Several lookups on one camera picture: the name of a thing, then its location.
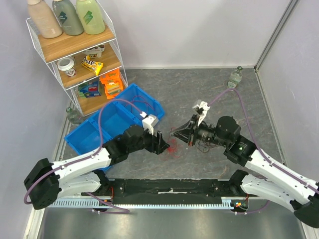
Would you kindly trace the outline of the blue three-compartment bin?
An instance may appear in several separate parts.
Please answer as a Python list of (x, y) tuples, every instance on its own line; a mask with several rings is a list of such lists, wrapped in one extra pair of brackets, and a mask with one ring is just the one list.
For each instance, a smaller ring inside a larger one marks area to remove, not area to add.
[[(131, 102), (148, 115), (154, 115), (159, 120), (164, 117), (164, 109), (161, 104), (140, 88), (137, 84), (130, 84), (116, 98)], [(78, 154), (88, 153), (100, 145), (99, 111), (93, 113), (82, 124), (65, 136), (66, 143)], [(107, 142), (115, 136), (122, 134), (133, 124), (142, 125), (143, 118), (138, 110), (125, 102), (109, 103), (101, 116), (103, 141)]]

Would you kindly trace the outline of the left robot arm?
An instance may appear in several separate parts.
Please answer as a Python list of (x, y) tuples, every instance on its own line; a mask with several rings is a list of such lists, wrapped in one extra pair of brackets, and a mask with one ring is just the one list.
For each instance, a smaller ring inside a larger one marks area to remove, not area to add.
[(100, 169), (118, 164), (139, 150), (159, 155), (168, 148), (160, 131), (151, 133), (132, 125), (88, 153), (61, 162), (50, 162), (47, 158), (37, 161), (23, 182), (26, 188), (23, 201), (40, 210), (71, 193), (95, 192), (104, 196), (110, 187)]

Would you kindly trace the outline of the blue green box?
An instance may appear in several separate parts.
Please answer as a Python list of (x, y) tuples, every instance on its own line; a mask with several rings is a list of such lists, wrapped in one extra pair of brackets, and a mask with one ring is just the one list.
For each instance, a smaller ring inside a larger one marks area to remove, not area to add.
[(80, 98), (92, 98), (101, 96), (99, 81), (89, 81), (78, 86), (77, 95)]

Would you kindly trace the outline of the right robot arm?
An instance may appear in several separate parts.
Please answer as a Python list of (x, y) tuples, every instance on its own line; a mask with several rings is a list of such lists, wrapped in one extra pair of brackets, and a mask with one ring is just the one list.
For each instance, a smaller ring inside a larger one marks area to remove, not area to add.
[(318, 228), (318, 182), (277, 162), (255, 143), (241, 136), (240, 131), (241, 127), (232, 117), (223, 116), (212, 127), (193, 115), (170, 135), (189, 146), (197, 141), (223, 146), (228, 160), (264, 176), (264, 179), (257, 179), (246, 171), (237, 170), (228, 183), (232, 195), (246, 193), (263, 197), (287, 208), (304, 224)]

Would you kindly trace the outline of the grey-green bottle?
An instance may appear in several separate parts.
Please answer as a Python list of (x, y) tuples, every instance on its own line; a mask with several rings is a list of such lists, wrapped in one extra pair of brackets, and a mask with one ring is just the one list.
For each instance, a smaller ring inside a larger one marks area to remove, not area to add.
[(76, 36), (84, 32), (76, 9), (69, 0), (53, 0), (53, 11), (67, 35)]

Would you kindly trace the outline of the white yoghurt tub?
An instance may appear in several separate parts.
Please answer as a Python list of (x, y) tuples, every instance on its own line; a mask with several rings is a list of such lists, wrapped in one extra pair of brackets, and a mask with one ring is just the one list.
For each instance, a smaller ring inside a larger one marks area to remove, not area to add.
[(100, 58), (102, 56), (102, 52), (105, 50), (105, 45), (97, 45), (95, 47), (84, 50), (82, 53), (85, 55), (89, 55), (91, 59)]

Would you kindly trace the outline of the white lidded cup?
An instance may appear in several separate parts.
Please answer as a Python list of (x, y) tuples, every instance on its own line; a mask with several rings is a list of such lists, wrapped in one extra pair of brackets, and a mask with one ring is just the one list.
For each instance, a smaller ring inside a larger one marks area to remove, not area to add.
[(74, 60), (70, 57), (65, 57), (57, 61), (57, 67), (60, 71), (63, 71), (67, 76), (72, 77), (76, 75), (74, 68)]

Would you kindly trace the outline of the beige bottle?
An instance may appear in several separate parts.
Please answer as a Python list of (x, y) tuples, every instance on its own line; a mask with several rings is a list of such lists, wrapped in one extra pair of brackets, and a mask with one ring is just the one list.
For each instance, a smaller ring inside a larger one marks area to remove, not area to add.
[(27, 10), (42, 37), (52, 39), (63, 32), (48, 4), (43, 0), (27, 0)]

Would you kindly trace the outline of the clear glass bottle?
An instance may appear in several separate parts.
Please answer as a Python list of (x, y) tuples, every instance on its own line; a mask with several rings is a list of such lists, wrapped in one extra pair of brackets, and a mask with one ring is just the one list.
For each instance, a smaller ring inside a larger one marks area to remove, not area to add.
[(242, 66), (238, 66), (234, 71), (231, 72), (229, 80), (227, 82), (228, 88), (236, 88), (242, 80)]

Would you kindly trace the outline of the orange snack packets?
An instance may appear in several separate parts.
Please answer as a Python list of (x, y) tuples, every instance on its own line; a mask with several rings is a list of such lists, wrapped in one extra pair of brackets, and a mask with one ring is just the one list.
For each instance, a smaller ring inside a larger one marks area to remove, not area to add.
[(99, 77), (100, 82), (104, 86), (105, 95), (108, 100), (115, 98), (124, 90), (119, 69), (107, 72)]

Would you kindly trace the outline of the yellow snack bag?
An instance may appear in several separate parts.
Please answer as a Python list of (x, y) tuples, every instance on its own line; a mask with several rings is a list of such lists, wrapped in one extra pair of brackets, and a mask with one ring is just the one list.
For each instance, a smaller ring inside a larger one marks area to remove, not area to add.
[(100, 71), (104, 66), (102, 62), (92, 60), (89, 55), (86, 55), (83, 58), (81, 65), (87, 70), (93, 72), (96, 76), (100, 74)]

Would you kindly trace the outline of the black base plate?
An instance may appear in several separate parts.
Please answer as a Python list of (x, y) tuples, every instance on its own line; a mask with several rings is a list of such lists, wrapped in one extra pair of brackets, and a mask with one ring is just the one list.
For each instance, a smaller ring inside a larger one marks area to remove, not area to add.
[(219, 204), (222, 197), (245, 197), (240, 187), (217, 179), (110, 179), (98, 196), (114, 204), (199, 205)]

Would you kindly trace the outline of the light green bottle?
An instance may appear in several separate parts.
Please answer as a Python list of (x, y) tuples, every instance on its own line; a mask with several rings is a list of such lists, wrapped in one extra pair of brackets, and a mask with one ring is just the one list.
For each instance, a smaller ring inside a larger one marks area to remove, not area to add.
[(87, 34), (96, 35), (104, 32), (105, 24), (100, 7), (95, 0), (77, 0), (75, 6), (81, 24)]

